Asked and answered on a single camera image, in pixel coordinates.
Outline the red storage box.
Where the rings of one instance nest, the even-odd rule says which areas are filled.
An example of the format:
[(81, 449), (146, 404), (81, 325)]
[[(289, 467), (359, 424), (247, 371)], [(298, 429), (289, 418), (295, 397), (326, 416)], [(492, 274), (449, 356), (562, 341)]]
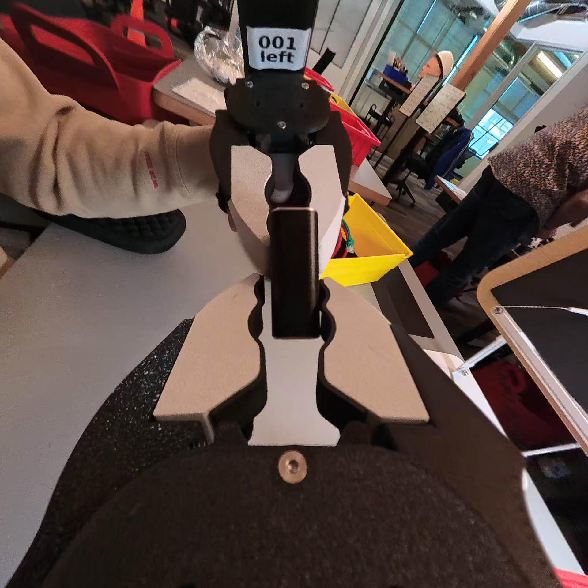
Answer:
[(507, 437), (521, 450), (575, 443), (528, 373), (505, 360), (472, 371)]

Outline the black textured pad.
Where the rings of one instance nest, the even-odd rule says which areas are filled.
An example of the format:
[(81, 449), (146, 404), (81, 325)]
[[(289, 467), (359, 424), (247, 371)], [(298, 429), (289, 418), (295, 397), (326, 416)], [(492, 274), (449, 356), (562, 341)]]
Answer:
[(183, 236), (187, 222), (180, 210), (157, 215), (129, 218), (83, 218), (75, 215), (51, 215), (37, 211), (40, 217), (88, 238), (136, 254), (162, 254)]

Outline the yellow plastic bin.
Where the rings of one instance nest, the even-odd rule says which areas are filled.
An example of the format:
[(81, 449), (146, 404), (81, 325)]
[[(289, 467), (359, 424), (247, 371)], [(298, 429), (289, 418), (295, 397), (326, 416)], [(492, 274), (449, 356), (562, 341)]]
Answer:
[(413, 253), (361, 195), (349, 196), (348, 203), (337, 242), (343, 252), (332, 257), (320, 278), (342, 286), (376, 282)]

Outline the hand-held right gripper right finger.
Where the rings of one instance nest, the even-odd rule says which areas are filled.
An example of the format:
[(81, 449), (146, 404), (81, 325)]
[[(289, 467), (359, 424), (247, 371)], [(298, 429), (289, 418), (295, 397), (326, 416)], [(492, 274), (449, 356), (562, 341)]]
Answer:
[(427, 423), (428, 411), (390, 321), (369, 301), (331, 278), (323, 318), (322, 382), (354, 408), (381, 422)]

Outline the person's left forearm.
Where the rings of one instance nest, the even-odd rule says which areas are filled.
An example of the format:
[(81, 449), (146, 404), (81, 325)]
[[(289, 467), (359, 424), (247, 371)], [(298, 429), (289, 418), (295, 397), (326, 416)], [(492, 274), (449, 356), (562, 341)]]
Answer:
[(50, 94), (1, 41), (1, 194), (51, 215), (157, 215), (215, 197), (211, 126), (130, 126)]

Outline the wood-rimmed black board stand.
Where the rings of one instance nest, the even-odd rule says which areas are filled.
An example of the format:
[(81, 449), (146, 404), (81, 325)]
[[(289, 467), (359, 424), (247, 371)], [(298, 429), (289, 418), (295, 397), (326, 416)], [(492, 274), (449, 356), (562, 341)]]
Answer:
[(587, 454), (587, 226), (489, 272), (477, 299), (499, 337), (455, 372), (507, 345)]

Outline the wooden desk with black legs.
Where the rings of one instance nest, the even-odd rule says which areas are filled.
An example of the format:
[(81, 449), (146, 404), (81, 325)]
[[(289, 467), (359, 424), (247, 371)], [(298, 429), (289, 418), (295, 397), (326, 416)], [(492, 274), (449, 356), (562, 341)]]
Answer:
[(452, 182), (449, 182), (440, 176), (436, 176), (435, 180), (436, 184), (440, 187), (436, 202), (445, 213), (449, 213), (458, 207), (462, 200), (467, 196), (467, 193)]

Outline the black office chair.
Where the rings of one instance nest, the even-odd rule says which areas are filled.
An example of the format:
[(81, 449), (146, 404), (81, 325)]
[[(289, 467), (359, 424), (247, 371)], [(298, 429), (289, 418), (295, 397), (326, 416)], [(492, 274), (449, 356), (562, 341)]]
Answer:
[(395, 184), (397, 191), (396, 202), (398, 202), (401, 196), (405, 194), (410, 199), (410, 207), (414, 208), (416, 206), (416, 200), (410, 191), (407, 180), (410, 175), (415, 175), (418, 180), (427, 181), (429, 174), (430, 164), (428, 163), (428, 159), (419, 153), (412, 153), (406, 163), (406, 173), (404, 177), (398, 180)]

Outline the crumpled clear plastic bag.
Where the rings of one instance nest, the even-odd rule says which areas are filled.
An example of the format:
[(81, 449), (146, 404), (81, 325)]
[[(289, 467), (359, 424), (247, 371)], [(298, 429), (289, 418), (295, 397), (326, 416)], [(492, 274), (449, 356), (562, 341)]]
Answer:
[(194, 55), (202, 70), (220, 85), (233, 85), (245, 76), (241, 41), (228, 30), (205, 26), (195, 38)]

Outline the white paper sign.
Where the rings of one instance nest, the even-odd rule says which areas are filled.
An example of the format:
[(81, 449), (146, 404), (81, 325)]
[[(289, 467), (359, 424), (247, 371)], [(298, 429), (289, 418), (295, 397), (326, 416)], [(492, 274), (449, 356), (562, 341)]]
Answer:
[(425, 99), (429, 96), (437, 85), (439, 78), (433, 75), (423, 76), (416, 86), (412, 89), (410, 95), (405, 99), (399, 108), (399, 113), (405, 115), (407, 118), (411, 117), (416, 109), (422, 105)]
[(423, 112), (416, 119), (416, 125), (426, 133), (433, 133), (466, 96), (466, 92), (452, 84), (441, 87)]

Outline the black network switch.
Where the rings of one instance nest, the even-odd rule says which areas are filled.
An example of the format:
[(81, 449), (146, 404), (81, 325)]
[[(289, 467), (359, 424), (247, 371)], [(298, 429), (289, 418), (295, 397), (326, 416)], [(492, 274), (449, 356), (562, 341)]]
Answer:
[(272, 334), (316, 339), (320, 331), (318, 214), (280, 207), (269, 215)]

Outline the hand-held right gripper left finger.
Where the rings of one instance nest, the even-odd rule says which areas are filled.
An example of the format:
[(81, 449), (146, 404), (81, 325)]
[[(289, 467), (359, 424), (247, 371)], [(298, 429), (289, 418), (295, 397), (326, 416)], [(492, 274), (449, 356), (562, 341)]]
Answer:
[(153, 417), (197, 422), (212, 442), (222, 423), (250, 438), (267, 402), (263, 330), (264, 280), (253, 273), (195, 314)]

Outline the blue jacket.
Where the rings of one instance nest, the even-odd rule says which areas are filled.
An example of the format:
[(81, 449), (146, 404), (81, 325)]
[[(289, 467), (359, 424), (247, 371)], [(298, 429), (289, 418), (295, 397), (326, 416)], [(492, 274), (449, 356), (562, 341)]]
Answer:
[(424, 188), (431, 189), (437, 176), (445, 178), (456, 167), (458, 159), (472, 140), (471, 129), (461, 126), (446, 135), (425, 158)]

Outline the red plastic crate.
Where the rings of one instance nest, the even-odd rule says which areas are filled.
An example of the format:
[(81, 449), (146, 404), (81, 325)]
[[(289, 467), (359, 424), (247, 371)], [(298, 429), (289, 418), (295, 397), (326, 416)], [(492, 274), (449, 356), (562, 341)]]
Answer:
[(305, 68), (305, 78), (317, 82), (329, 93), (329, 106), (332, 111), (340, 113), (342, 124), (350, 139), (353, 156), (352, 164), (361, 166), (371, 151), (380, 145), (380, 139), (352, 111), (349, 105), (334, 93), (334, 87), (322, 75)]

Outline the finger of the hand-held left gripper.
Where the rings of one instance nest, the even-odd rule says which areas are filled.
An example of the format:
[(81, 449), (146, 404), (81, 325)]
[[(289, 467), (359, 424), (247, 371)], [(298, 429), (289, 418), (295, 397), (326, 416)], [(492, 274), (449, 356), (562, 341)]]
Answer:
[(270, 275), (270, 206), (266, 185), (272, 160), (250, 145), (231, 147), (231, 199), (229, 211), (240, 241), (258, 271)]
[(334, 147), (314, 145), (299, 156), (298, 166), (310, 190), (309, 206), (318, 214), (319, 274), (322, 275), (339, 240), (345, 206)]

